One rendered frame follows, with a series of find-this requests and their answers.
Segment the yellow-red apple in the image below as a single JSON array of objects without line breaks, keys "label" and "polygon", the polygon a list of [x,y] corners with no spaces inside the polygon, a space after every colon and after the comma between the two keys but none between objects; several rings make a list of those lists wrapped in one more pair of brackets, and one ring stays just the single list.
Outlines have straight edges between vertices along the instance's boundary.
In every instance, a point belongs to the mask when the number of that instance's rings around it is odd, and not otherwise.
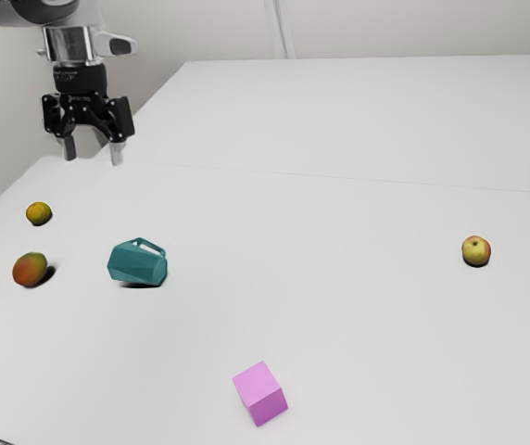
[{"label": "yellow-red apple", "polygon": [[491,246],[485,238],[471,235],[462,242],[461,255],[466,263],[481,267],[488,264],[490,260]]}]

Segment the teal faceted mug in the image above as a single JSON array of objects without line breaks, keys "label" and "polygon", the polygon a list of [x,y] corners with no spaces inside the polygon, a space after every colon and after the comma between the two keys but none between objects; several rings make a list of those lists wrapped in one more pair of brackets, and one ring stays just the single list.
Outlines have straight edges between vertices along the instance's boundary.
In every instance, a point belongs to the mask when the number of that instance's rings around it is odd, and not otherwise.
[{"label": "teal faceted mug", "polygon": [[164,248],[137,237],[116,245],[107,270],[113,280],[145,286],[161,286],[168,274]]}]

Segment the small yellow-green orange fruit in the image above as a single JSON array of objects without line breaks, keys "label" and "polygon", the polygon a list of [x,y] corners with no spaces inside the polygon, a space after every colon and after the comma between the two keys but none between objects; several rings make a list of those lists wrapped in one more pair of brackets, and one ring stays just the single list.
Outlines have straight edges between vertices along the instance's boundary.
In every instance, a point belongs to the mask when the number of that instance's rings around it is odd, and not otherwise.
[{"label": "small yellow-green orange fruit", "polygon": [[43,201],[32,202],[25,210],[25,216],[33,226],[41,226],[48,223],[53,217],[51,207]]}]

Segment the red-green mango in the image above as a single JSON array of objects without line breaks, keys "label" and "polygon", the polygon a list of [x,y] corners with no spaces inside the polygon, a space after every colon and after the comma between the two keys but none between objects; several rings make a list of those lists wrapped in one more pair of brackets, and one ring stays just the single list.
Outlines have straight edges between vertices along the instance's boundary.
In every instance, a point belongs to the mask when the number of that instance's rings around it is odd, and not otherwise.
[{"label": "red-green mango", "polygon": [[28,252],[19,257],[12,269],[12,278],[20,286],[35,286],[47,273],[48,262],[43,253]]}]

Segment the pink block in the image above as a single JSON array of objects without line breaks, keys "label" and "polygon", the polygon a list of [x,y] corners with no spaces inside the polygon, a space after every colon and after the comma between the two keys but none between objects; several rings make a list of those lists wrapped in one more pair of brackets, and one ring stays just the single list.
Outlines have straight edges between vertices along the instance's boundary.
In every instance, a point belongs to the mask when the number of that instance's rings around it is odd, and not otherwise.
[{"label": "pink block", "polygon": [[255,426],[263,426],[288,409],[283,389],[264,361],[235,375],[232,382]]}]

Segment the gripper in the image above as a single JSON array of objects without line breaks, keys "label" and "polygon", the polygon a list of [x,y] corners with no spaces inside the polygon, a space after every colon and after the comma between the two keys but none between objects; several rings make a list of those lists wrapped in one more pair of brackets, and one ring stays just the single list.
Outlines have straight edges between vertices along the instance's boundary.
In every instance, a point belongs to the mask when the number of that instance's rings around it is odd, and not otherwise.
[{"label": "gripper", "polygon": [[53,79],[57,94],[42,96],[44,129],[56,138],[63,158],[72,161],[77,157],[72,135],[76,123],[74,111],[65,111],[61,105],[73,97],[76,101],[88,97],[91,101],[82,107],[84,123],[92,127],[102,146],[108,146],[112,165],[121,165],[127,140],[135,134],[133,114],[127,96],[107,98],[105,65],[57,65]]}]

